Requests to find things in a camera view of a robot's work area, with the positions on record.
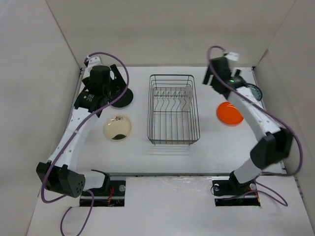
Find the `clear glass plate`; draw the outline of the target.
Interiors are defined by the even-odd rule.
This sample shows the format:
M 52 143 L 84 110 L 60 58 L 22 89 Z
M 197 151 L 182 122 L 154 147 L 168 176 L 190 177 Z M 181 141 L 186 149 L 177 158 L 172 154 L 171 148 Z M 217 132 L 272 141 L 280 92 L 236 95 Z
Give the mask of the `clear glass plate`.
M 181 111 L 187 112 L 191 106 L 193 98 L 193 89 L 190 85 L 187 85 L 185 88 L 182 89 L 182 94 L 180 98 L 181 102 Z

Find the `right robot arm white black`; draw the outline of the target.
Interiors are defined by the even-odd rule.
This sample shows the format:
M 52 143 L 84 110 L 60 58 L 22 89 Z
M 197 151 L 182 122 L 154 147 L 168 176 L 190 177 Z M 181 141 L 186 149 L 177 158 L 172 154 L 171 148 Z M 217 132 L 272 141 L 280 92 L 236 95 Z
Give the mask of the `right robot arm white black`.
M 214 195 L 218 197 L 244 194 L 263 170 L 289 156 L 293 139 L 291 131 L 263 113 L 241 71 L 232 73 L 232 62 L 234 59 L 229 55 L 211 59 L 203 84 L 210 85 L 240 112 L 257 144 L 251 149 L 248 160 L 232 171 L 228 179 L 213 180 Z

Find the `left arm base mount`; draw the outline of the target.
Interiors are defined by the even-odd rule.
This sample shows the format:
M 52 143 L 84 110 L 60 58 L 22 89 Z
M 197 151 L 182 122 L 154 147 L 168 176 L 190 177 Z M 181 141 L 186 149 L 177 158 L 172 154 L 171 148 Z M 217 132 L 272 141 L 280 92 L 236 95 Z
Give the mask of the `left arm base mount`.
M 91 189 L 94 194 L 94 207 L 124 207 L 126 178 L 111 177 L 108 190 Z

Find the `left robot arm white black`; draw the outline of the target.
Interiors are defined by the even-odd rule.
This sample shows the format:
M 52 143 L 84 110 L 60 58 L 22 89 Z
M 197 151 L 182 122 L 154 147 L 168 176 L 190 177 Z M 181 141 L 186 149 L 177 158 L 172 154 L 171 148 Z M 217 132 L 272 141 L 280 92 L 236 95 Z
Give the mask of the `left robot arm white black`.
M 82 80 L 83 89 L 77 95 L 69 124 L 55 151 L 47 162 L 37 165 L 36 173 L 42 182 L 41 198 L 45 191 L 61 197 L 79 197 L 82 192 L 94 191 L 105 195 L 110 190 L 110 176 L 102 171 L 77 172 L 77 162 L 83 144 L 102 111 L 117 103 L 128 92 L 129 80 L 124 80 L 113 64 L 88 66 Z

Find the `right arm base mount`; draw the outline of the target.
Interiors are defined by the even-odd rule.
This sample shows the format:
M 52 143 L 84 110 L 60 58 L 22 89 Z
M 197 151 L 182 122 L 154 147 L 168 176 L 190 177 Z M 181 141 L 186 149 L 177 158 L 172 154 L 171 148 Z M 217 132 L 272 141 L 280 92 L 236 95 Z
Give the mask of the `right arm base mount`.
M 210 192 L 215 196 L 216 207 L 260 206 L 256 183 L 248 183 L 234 187 L 229 177 L 212 177 Z

